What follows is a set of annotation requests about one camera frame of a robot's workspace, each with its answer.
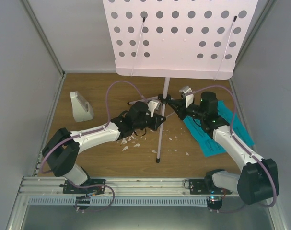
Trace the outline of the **pink music stand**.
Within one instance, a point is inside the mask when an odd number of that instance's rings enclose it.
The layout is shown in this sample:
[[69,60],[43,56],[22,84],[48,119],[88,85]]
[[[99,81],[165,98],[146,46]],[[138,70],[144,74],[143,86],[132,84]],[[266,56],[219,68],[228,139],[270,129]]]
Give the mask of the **pink music stand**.
[[122,76],[227,80],[255,0],[105,0],[116,72]]

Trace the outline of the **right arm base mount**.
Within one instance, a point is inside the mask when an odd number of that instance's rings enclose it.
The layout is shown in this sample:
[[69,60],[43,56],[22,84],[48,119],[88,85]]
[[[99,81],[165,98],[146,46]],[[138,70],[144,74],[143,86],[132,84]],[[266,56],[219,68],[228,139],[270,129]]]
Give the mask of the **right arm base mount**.
[[185,179],[183,187],[189,190],[191,195],[206,195],[207,208],[210,211],[220,212],[223,200],[232,192],[225,188],[216,187],[210,179]]

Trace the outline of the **white metronome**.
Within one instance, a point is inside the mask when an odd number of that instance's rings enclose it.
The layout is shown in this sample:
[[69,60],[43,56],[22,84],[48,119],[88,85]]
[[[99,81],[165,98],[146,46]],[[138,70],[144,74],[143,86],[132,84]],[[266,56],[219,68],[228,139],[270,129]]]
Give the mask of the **white metronome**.
[[90,103],[78,92],[70,93],[72,114],[76,122],[93,120],[94,112]]

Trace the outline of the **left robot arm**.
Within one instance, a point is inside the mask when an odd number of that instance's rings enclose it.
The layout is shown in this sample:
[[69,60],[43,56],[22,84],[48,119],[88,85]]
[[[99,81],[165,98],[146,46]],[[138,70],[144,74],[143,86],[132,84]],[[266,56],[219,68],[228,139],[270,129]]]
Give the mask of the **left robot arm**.
[[74,183],[79,193],[87,193],[91,187],[90,177],[77,165],[78,155],[92,147],[130,137],[138,129],[156,131],[166,120],[156,113],[159,106],[160,102],[155,99],[148,103],[137,101],[128,111],[101,126],[72,132],[61,128],[44,147],[42,163],[48,164],[55,177],[65,177]]

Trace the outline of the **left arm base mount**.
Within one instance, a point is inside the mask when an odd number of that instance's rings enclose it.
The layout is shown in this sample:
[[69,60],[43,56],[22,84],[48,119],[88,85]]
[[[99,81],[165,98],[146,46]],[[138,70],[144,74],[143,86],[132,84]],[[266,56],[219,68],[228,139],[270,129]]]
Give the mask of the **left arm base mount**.
[[60,185],[62,192],[64,194],[77,195],[74,205],[89,204],[90,197],[92,195],[102,195],[105,193],[104,185],[106,179],[94,179],[90,178],[80,187],[76,187],[71,184],[68,180],[65,180],[63,184]]

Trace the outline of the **blue sheet music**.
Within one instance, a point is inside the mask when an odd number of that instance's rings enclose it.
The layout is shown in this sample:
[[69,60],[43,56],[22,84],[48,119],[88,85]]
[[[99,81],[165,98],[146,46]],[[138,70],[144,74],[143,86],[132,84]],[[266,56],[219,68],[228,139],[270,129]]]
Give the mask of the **blue sheet music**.
[[199,144],[204,157],[211,157],[226,153],[226,150],[220,144],[211,139],[209,135],[202,130],[199,120],[187,116],[183,122],[192,137]]
[[[231,123],[233,113],[225,106],[223,100],[218,101],[218,115],[224,118],[229,124]],[[254,145],[252,138],[248,134],[246,128],[242,124],[237,114],[235,114],[233,122],[233,131],[246,145],[248,146]]]

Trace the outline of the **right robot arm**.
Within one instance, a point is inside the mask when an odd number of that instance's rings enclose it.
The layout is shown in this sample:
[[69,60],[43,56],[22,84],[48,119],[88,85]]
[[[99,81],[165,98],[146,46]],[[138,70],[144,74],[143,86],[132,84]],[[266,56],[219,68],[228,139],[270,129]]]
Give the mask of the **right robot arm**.
[[240,175],[223,169],[206,173],[204,188],[209,194],[220,189],[235,192],[241,200],[251,205],[271,199],[266,207],[273,207],[279,194],[277,164],[264,159],[251,150],[233,131],[229,122],[218,114],[218,99],[213,92],[203,92],[200,103],[194,103],[191,92],[182,92],[180,99],[170,99],[168,105],[181,120],[187,117],[200,121],[200,128],[217,142],[237,164]]

